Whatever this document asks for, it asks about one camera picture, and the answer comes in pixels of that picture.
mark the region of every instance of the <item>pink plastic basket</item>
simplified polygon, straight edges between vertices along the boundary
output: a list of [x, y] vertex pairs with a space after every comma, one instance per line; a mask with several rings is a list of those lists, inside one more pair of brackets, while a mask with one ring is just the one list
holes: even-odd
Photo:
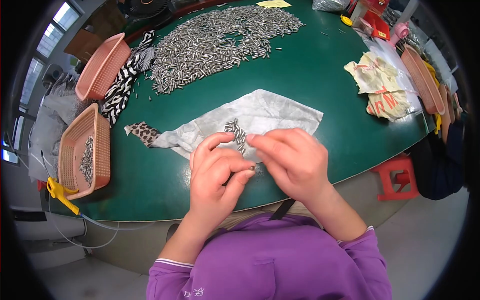
[[[85, 152], [85, 142], [93, 136], [93, 179], [88, 187], [85, 177], [78, 169]], [[60, 139], [59, 183], [78, 193], [65, 193], [68, 200], [91, 194], [110, 181], [110, 127], [108, 120], [98, 113], [98, 104], [85, 109], [65, 130]]]
[[437, 85], [420, 55], [412, 46], [405, 44], [402, 61], [417, 86], [427, 112], [431, 115], [436, 112], [443, 115], [445, 113], [445, 106]]
[[105, 97], [131, 53], [124, 36], [125, 33], [119, 33], [109, 37], [93, 53], [75, 87], [80, 100], [101, 100]]

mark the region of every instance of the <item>green table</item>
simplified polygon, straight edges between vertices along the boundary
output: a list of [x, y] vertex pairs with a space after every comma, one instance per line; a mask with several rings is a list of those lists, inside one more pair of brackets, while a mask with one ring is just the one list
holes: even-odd
[[[244, 0], [232, 5], [255, 2]], [[111, 130], [110, 183], [74, 201], [80, 210], [98, 220], [183, 218], [189, 209], [188, 160], [170, 149], [145, 147], [134, 135], [127, 136], [123, 127], [145, 121], [162, 132], [174, 130], [258, 88], [324, 113], [314, 135], [329, 151], [328, 178], [331, 182], [368, 170], [423, 138], [426, 130], [422, 114], [389, 122], [365, 112], [367, 95], [357, 94], [358, 87], [343, 66], [352, 60], [359, 61], [368, 49], [357, 33], [341, 23], [338, 15], [314, 11], [311, 5], [311, 0], [297, 0], [286, 8], [307, 26], [291, 36], [271, 39], [272, 48], [283, 50], [273, 50], [270, 59], [242, 62], [239, 69], [208, 76], [171, 95], [156, 96], [151, 89], [152, 81], [145, 81], [141, 75], [140, 86], [135, 85], [138, 99], [130, 98]], [[201, 12], [176, 20], [156, 34], [165, 36], [180, 22]], [[265, 166], [259, 164], [257, 174], [250, 179], [235, 210], [285, 198]], [[58, 201], [52, 203], [52, 210], [67, 214]]]

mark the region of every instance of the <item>person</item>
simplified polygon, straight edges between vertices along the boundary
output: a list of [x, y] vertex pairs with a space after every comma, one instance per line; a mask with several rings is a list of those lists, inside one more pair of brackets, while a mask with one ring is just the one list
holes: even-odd
[[430, 132], [405, 151], [412, 159], [420, 195], [431, 200], [444, 199], [466, 184], [464, 157], [468, 156], [464, 152], [471, 149], [464, 147], [468, 118], [466, 113], [454, 113], [451, 103], [450, 96], [445, 95], [445, 113], [439, 116], [441, 134]]
[[246, 140], [324, 230], [312, 217], [264, 212], [209, 238], [255, 174], [254, 162], [217, 147], [233, 137], [215, 133], [190, 155], [190, 210], [150, 268], [147, 299], [391, 299], [373, 228], [328, 181], [327, 150], [302, 129]]

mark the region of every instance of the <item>window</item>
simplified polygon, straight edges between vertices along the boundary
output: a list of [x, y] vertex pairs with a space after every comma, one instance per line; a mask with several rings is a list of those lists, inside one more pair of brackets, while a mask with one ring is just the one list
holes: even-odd
[[48, 58], [62, 36], [62, 31], [56, 28], [52, 23], [48, 24], [48, 27], [45, 29], [40, 43], [36, 47], [37, 51]]
[[57, 11], [53, 19], [50, 20], [48, 27], [43, 33], [43, 36], [36, 47], [36, 52], [33, 54], [30, 65], [28, 66], [25, 82], [22, 87], [22, 94], [20, 97], [19, 110], [20, 116], [15, 120], [13, 128], [10, 127], [12, 136], [9, 138], [12, 140], [13, 149], [10, 147], [5, 133], [2, 132], [0, 138], [1, 143], [1, 158], [13, 164], [19, 164], [20, 159], [15, 155], [14, 151], [19, 155], [25, 156], [26, 150], [21, 151], [22, 148], [22, 135], [24, 131], [24, 123], [26, 119], [32, 119], [32, 116], [27, 115], [29, 109], [29, 101], [32, 96], [32, 92], [36, 82], [40, 79], [40, 75], [46, 65], [50, 62], [50, 55], [53, 49], [63, 37], [65, 32], [75, 23], [82, 15], [71, 2], [65, 1], [60, 9]]
[[25, 77], [24, 88], [22, 90], [22, 97], [20, 98], [21, 103], [28, 104], [35, 82], [40, 76], [40, 72], [42, 72], [43, 67], [44, 64], [35, 58], [33, 58], [30, 62], [27, 76]]
[[1, 158], [13, 164], [18, 164], [18, 157], [15, 155], [15, 153], [7, 151], [5, 149], [1, 150]]
[[80, 16], [77, 12], [65, 2], [62, 7], [60, 7], [55, 17], [53, 17], [53, 20], [57, 22], [63, 30], [68, 30], [79, 17]]

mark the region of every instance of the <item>finger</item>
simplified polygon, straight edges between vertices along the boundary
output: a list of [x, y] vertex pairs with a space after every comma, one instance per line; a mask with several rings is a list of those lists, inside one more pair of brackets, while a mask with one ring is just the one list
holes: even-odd
[[235, 173], [228, 182], [227, 186], [225, 187], [225, 192], [222, 196], [222, 201], [229, 202], [232, 210], [237, 204], [241, 193], [245, 189], [245, 184], [247, 184], [248, 180], [253, 175], [255, 175], [255, 171], [253, 170], [240, 171]]
[[298, 152], [289, 145], [274, 138], [257, 134], [247, 135], [247, 142], [250, 146], [261, 150], [263, 153], [273, 158], [276, 163], [283, 168], [295, 168], [296, 160], [298, 159]]
[[190, 153], [190, 161], [189, 161], [189, 163], [190, 163], [190, 171], [193, 171], [193, 159], [194, 159], [194, 157], [195, 157], [195, 151], [196, 151], [196, 149], [193, 150], [192, 153]]
[[309, 141], [295, 129], [274, 129], [265, 133], [265, 136], [281, 141], [297, 151], [301, 150], [305, 146], [305, 143], [309, 143]]
[[202, 164], [203, 159], [215, 149], [220, 143], [231, 142], [234, 138], [232, 132], [217, 132], [212, 135], [207, 136], [197, 147], [195, 152], [195, 161], [194, 166], [199, 166]]
[[215, 185], [222, 185], [232, 172], [241, 172], [253, 166], [255, 166], [254, 162], [245, 160], [243, 157], [221, 157], [205, 173], [205, 176], [211, 178]]
[[273, 158], [265, 154], [262, 150], [257, 150], [256, 154], [265, 164], [268, 173], [272, 175], [275, 183], [279, 187], [285, 186], [286, 184], [290, 183], [287, 170], [285, 170], [281, 165], [279, 165], [275, 160], [273, 160]]
[[206, 171], [211, 168], [211, 166], [216, 163], [222, 157], [236, 157], [243, 159], [241, 153], [237, 150], [230, 148], [216, 148], [213, 149], [202, 161], [202, 164], [199, 166], [198, 170]]

